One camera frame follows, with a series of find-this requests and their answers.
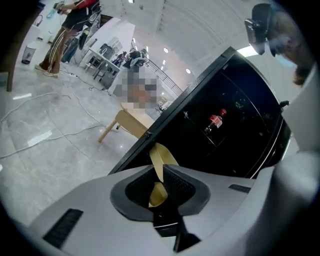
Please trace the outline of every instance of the vr headset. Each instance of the vr headset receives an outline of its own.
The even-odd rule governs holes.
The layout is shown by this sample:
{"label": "vr headset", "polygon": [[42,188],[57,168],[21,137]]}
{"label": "vr headset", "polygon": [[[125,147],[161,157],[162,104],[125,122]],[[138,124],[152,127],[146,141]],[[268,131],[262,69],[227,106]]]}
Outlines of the vr headset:
{"label": "vr headset", "polygon": [[260,55],[265,53],[265,43],[268,43],[271,54],[276,55],[275,44],[269,37],[271,15],[271,5],[260,3],[253,7],[252,18],[244,21],[249,44]]}

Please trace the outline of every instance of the red bottle cap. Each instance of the red bottle cap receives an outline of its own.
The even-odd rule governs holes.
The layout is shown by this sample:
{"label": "red bottle cap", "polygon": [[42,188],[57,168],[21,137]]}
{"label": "red bottle cap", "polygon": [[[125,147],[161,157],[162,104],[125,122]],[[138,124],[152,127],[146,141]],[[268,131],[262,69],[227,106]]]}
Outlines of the red bottle cap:
{"label": "red bottle cap", "polygon": [[220,110],[220,116],[225,116],[227,114],[227,111],[224,109],[224,108],[222,108],[221,110]]}

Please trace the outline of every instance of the trash can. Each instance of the trash can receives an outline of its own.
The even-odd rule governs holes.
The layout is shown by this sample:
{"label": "trash can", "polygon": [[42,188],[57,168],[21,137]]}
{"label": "trash can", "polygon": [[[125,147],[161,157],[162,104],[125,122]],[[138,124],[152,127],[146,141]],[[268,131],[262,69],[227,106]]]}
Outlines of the trash can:
{"label": "trash can", "polygon": [[36,47],[35,43],[28,44],[24,49],[24,53],[23,53],[21,62],[23,64],[30,64],[31,59],[32,59],[36,49],[37,49],[37,47]]}

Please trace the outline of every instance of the blue face mask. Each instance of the blue face mask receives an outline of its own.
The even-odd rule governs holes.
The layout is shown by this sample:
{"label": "blue face mask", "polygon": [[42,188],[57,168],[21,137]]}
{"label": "blue face mask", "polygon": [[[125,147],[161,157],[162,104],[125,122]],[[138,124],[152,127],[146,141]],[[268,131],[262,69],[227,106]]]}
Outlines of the blue face mask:
{"label": "blue face mask", "polygon": [[288,68],[296,68],[297,65],[291,62],[290,60],[286,59],[282,55],[275,55],[275,58],[280,62],[283,66],[288,67]]}

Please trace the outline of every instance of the wooden leg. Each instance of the wooden leg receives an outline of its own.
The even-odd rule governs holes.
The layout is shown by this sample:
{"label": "wooden leg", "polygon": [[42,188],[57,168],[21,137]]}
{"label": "wooden leg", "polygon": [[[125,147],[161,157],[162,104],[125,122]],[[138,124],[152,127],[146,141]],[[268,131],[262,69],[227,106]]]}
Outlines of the wooden leg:
{"label": "wooden leg", "polygon": [[100,136],[100,138],[98,139],[99,142],[102,142],[102,140],[106,137],[107,133],[111,131],[112,127],[115,126],[115,124],[117,123],[116,120],[113,120],[112,123],[105,129],[105,131],[103,132],[103,134]]}

